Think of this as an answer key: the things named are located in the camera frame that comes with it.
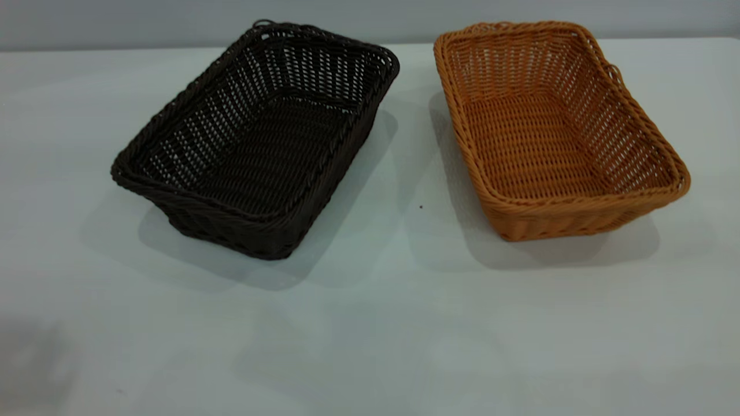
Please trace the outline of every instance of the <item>table surface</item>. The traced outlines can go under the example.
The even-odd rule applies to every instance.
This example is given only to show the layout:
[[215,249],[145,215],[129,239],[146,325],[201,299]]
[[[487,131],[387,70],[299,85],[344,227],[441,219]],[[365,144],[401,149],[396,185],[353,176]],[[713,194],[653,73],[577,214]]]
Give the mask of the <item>table surface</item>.
[[737,415],[740,41],[604,40],[693,176],[608,234],[486,222],[429,44],[293,256],[176,232],[115,155],[217,49],[0,54],[0,414]]

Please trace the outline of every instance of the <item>tan wicker basket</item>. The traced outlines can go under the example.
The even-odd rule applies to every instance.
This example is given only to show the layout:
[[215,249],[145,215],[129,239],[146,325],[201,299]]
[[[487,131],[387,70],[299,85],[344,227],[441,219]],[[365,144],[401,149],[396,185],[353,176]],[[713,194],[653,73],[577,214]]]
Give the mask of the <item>tan wicker basket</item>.
[[686,166],[577,24],[476,24],[434,44],[457,142],[510,241],[616,229],[675,201]]

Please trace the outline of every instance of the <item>woven basket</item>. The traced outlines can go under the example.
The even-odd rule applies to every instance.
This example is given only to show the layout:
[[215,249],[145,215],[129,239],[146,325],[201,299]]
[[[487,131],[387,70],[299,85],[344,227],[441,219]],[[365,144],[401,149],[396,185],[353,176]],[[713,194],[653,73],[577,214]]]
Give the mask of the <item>woven basket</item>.
[[180,232],[285,258],[367,139],[398,74],[382,47],[258,21],[116,158]]
[[577,24],[476,24],[434,44],[457,142],[509,241],[616,229],[689,172]]

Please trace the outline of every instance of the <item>basket rim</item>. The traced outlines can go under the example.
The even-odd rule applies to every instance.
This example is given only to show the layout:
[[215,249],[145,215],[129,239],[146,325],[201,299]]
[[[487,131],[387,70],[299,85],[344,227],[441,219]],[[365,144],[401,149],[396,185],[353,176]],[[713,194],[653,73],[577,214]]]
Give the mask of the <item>basket rim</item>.
[[268,24],[260,24],[263,21],[264,20],[257,20],[252,27],[239,37],[239,39],[227,47],[226,50],[224,50],[224,52],[221,53],[221,55],[216,58],[203,73],[201,73],[195,80],[188,83],[187,87],[180,91],[174,99],[165,104],[164,108],[155,114],[146,126],[134,137],[134,139],[119,152],[113,161],[113,165],[110,170],[111,176],[116,183],[145,197],[153,197],[152,194],[161,195],[166,193],[170,198],[177,198],[183,202],[197,201],[198,203],[204,204],[212,209],[234,215],[244,221],[255,223],[279,221],[280,218],[298,211],[297,208],[306,200],[306,196],[309,195],[309,191],[315,189],[316,184],[319,183],[321,178],[327,174],[326,167],[331,163],[331,160],[335,157],[340,145],[344,143],[345,140],[339,140],[337,142],[336,148],[329,152],[326,156],[326,160],[321,161],[319,164],[320,168],[317,172],[309,180],[306,180],[306,186],[301,191],[296,192],[296,195],[289,203],[285,204],[280,209],[276,209],[274,212],[259,215],[245,212],[242,209],[238,209],[228,204],[223,204],[219,200],[204,197],[193,191],[178,189],[164,182],[156,181],[148,176],[135,173],[130,167],[131,160],[138,154],[140,148],[152,140],[157,140],[157,132],[160,131],[162,126],[165,126],[172,122],[173,119],[177,118],[178,113],[183,108],[187,108],[187,106],[192,104],[194,98],[198,97],[199,93],[205,90],[212,81],[214,81],[229,65],[231,65],[242,50],[251,46],[253,42],[260,41],[261,36],[267,31],[283,29],[302,33],[313,38],[323,39],[327,42],[338,43],[344,47],[359,47],[376,53],[386,60],[385,71],[377,77],[375,85],[366,96],[366,99],[362,101],[360,111],[355,116],[350,117],[340,129],[338,135],[343,137],[351,135],[352,129],[361,127],[359,126],[361,118],[368,111],[372,111],[370,107],[377,107],[399,73],[400,63],[398,61],[398,57],[396,57],[392,51],[380,45],[347,38],[345,36],[329,32],[328,30],[323,30],[316,26],[307,24],[295,24],[291,22],[275,23],[272,21],[267,21]]
[[[618,101],[630,113],[651,144],[666,157],[673,181],[664,187],[651,187],[635,190],[623,194],[607,194],[599,196],[562,196],[554,198],[511,198],[501,194],[491,185],[489,178],[482,174],[477,152],[471,151],[475,140],[471,137],[466,114],[459,109],[463,102],[457,85],[451,81],[449,74],[453,70],[449,64],[448,53],[450,46],[456,41],[465,41],[487,36],[509,36],[512,34],[529,32],[570,32],[580,42],[587,45],[591,63],[598,68],[599,74],[608,81],[611,91]],[[604,57],[601,48],[591,32],[585,27],[566,21],[538,21],[525,23],[478,23],[465,29],[447,32],[440,35],[434,42],[434,58],[437,72],[440,75],[448,109],[453,122],[455,136],[462,151],[468,173],[475,190],[481,199],[494,209],[511,215],[567,215],[575,211],[598,212],[605,209],[630,209],[636,205],[665,205],[683,196],[690,188],[690,174],[673,147],[665,140],[655,124],[648,118],[643,109],[632,98],[624,85],[619,69],[610,64]]]

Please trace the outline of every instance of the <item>wall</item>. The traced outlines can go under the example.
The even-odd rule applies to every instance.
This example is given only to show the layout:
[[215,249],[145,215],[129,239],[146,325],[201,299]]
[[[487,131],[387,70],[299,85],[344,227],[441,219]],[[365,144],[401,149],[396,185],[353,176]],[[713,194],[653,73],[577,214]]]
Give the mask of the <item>wall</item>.
[[476,21],[577,21],[599,37],[740,33],[740,0],[0,0],[0,50],[226,45],[255,19],[376,42]]

